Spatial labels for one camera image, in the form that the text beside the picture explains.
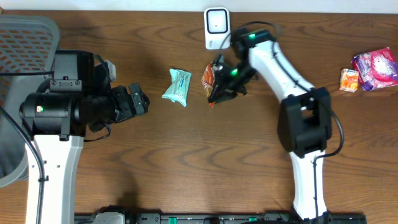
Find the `small orange snack packet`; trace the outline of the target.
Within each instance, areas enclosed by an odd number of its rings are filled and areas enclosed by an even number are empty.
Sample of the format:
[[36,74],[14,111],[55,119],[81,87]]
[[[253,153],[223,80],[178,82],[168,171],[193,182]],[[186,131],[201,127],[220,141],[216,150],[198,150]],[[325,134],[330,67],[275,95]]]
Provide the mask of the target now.
[[359,72],[344,68],[340,75],[339,90],[355,92],[358,89]]

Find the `red orange snack bag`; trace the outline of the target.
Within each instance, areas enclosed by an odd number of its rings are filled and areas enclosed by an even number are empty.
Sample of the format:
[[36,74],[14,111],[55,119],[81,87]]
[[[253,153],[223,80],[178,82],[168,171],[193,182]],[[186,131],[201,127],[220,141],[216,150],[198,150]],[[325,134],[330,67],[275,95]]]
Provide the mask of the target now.
[[210,62],[206,68],[205,71],[203,72],[203,75],[201,77],[201,83],[204,87],[206,97],[209,100],[211,92],[213,91],[213,88],[215,86],[215,76],[214,76],[214,71],[213,71],[213,62]]

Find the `purple pink pad package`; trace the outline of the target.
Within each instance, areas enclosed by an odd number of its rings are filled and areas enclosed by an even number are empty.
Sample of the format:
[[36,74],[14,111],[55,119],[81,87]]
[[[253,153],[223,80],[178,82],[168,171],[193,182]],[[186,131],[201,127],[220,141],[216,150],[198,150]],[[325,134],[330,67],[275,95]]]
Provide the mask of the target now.
[[397,62],[389,47],[359,54],[351,63],[364,91],[397,85]]

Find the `teal wipes packet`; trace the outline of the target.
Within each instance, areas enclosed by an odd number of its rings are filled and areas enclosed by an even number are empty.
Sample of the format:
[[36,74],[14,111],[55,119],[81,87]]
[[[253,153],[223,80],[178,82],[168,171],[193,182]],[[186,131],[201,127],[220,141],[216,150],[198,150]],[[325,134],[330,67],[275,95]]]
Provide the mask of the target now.
[[190,87],[192,74],[180,69],[171,68],[169,70],[171,76],[171,84],[162,98],[169,99],[172,102],[178,102],[182,106],[187,106],[187,96]]

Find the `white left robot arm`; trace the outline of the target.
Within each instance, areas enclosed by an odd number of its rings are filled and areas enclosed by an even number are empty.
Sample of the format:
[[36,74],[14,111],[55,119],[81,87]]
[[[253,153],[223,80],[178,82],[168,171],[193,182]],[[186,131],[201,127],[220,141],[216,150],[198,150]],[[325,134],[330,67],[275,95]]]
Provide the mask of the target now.
[[114,65],[81,50],[57,50],[51,78],[20,107],[29,133],[26,223],[73,223],[76,173],[86,139],[147,113],[149,98],[138,83],[112,87]]

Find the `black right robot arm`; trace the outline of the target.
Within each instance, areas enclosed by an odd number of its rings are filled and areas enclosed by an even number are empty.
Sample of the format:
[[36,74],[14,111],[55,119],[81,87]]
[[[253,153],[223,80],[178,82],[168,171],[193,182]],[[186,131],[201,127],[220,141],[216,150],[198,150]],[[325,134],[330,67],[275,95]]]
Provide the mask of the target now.
[[296,222],[325,221],[323,160],[331,138],[330,94],[306,81],[282,53],[277,37],[268,30],[233,32],[231,44],[239,63],[232,66],[223,55],[211,62],[202,82],[212,105],[245,95],[246,83],[260,75],[279,101],[277,135],[292,161]]

